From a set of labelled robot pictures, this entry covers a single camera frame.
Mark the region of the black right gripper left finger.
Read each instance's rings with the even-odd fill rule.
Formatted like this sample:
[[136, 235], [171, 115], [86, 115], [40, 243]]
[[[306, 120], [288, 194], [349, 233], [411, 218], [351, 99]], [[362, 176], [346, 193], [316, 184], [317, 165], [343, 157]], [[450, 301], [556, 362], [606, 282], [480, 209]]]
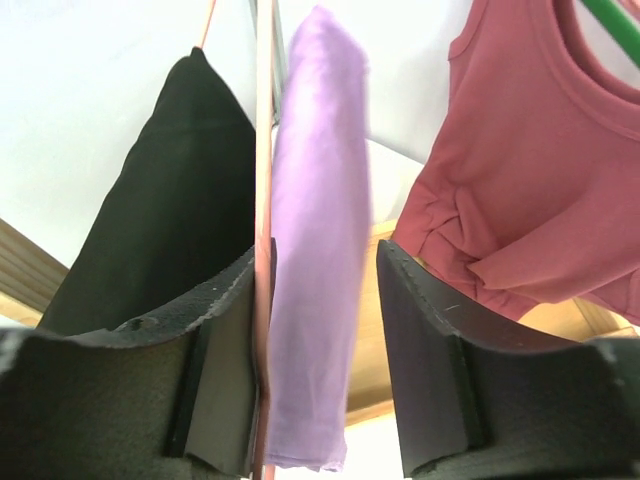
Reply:
[[254, 255], [113, 331], [1, 332], [5, 479], [238, 479], [258, 392]]

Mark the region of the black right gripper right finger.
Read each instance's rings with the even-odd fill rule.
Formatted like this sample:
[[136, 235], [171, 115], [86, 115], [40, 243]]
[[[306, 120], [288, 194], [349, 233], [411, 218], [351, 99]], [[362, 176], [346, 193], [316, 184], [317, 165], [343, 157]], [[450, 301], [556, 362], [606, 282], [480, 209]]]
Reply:
[[637, 339], [531, 329], [389, 240], [376, 265], [406, 477], [638, 476]]

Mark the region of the pink wire hanger with trousers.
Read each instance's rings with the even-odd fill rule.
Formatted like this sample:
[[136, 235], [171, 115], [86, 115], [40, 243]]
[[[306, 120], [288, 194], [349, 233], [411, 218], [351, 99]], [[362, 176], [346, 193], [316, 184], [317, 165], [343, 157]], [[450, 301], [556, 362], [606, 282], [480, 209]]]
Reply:
[[268, 334], [272, 302], [271, 266], [271, 185], [273, 121], [274, 2], [250, 3], [256, 27], [256, 179], [254, 238], [254, 333], [255, 359], [259, 378], [257, 420], [252, 477], [272, 479], [275, 470], [265, 464], [266, 437], [270, 408], [268, 373]]

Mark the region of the purple trousers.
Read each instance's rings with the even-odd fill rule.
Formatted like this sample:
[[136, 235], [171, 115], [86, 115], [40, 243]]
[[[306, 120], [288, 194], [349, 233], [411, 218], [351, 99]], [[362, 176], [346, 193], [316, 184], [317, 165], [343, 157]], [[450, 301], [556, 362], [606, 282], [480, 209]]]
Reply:
[[337, 472], [371, 227], [366, 58], [323, 7], [297, 29], [272, 166], [266, 461]]

